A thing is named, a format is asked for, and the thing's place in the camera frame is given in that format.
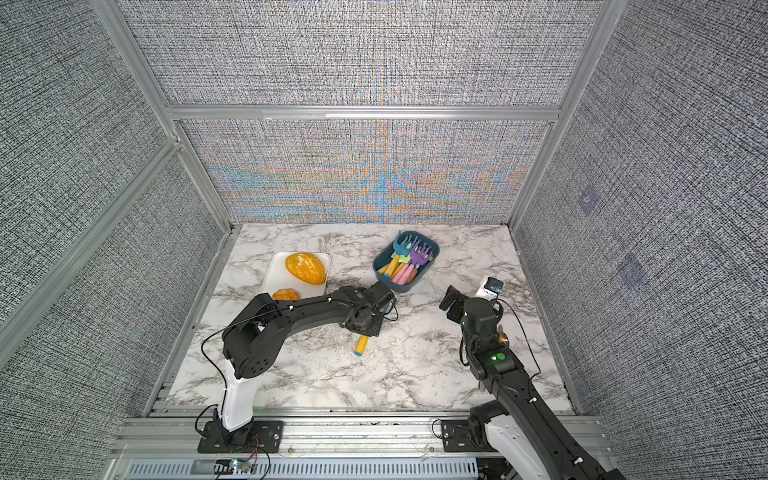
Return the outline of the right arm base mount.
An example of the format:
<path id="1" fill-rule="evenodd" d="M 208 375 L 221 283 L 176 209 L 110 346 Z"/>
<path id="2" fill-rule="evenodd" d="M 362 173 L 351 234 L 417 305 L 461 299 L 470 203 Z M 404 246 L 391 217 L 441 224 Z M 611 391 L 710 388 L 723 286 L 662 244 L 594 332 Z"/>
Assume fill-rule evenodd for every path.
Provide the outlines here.
<path id="1" fill-rule="evenodd" d="M 466 420 L 439 421 L 439 437 L 448 453 L 494 452 L 486 435 L 486 424 L 470 417 Z"/>

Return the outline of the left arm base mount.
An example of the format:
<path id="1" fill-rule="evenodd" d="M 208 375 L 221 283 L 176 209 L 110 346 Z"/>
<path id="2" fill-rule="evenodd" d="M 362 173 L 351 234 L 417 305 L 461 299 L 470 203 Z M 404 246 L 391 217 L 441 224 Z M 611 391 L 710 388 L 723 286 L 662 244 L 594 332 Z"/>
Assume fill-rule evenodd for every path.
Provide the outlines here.
<path id="1" fill-rule="evenodd" d="M 277 453 L 284 435 L 284 422 L 279 420 L 251 421 L 236 430 L 226 430 L 220 419 L 207 422 L 200 435 L 200 454 L 244 454 L 258 450 Z"/>

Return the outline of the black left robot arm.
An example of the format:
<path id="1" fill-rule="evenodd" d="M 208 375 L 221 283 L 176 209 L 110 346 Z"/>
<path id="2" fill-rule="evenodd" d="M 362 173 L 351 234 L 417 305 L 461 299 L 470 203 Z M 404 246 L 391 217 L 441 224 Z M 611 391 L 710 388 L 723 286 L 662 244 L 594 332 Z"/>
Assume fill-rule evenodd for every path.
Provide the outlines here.
<path id="1" fill-rule="evenodd" d="M 286 339 L 328 324 L 376 337 L 395 309 L 395 295 L 382 282 L 299 300 L 254 297 L 222 332 L 226 392 L 218 419 L 223 430 L 235 432 L 252 421 L 255 379 L 272 367 Z"/>

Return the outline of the purple rake pink handle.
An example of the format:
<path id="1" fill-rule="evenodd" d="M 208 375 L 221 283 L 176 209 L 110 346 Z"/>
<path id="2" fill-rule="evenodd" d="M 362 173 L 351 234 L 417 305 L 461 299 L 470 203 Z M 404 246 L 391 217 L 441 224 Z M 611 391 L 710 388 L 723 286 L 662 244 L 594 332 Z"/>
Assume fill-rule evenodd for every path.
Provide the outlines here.
<path id="1" fill-rule="evenodd" d="M 403 271 L 403 276 L 401 277 L 398 285 L 405 285 L 409 283 L 409 278 L 411 277 L 412 272 L 418 267 L 428 263 L 430 250 L 430 247 L 419 247 L 411 253 L 411 262 Z"/>
<path id="2" fill-rule="evenodd" d="M 411 260 L 409 264 L 403 270 L 401 270 L 398 276 L 395 278 L 397 284 L 410 284 L 419 273 L 419 269 L 430 261 L 431 254 L 432 248 L 429 245 L 419 246 L 415 251 L 413 251 L 411 253 Z"/>

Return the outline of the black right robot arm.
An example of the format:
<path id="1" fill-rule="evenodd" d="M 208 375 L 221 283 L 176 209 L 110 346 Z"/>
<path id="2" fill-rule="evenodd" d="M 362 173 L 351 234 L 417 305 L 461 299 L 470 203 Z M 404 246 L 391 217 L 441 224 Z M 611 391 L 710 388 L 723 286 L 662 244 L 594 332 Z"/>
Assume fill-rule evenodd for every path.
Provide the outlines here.
<path id="1" fill-rule="evenodd" d="M 622 479 L 569 433 L 502 340 L 503 307 L 447 288 L 439 308 L 461 327 L 462 358 L 494 400 L 470 410 L 470 437 L 503 455 L 520 479 Z"/>

